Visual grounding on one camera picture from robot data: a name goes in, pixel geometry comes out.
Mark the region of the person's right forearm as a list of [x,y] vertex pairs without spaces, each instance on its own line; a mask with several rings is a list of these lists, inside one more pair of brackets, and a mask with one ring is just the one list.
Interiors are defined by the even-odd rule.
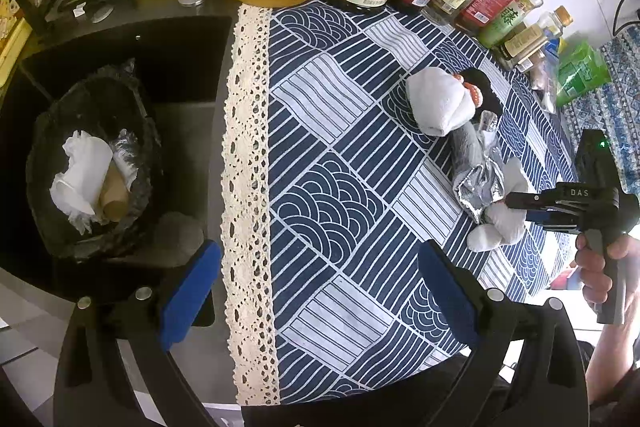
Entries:
[[628,298],[623,325],[604,325],[586,370],[589,403],[608,395],[634,366],[639,336],[639,297]]

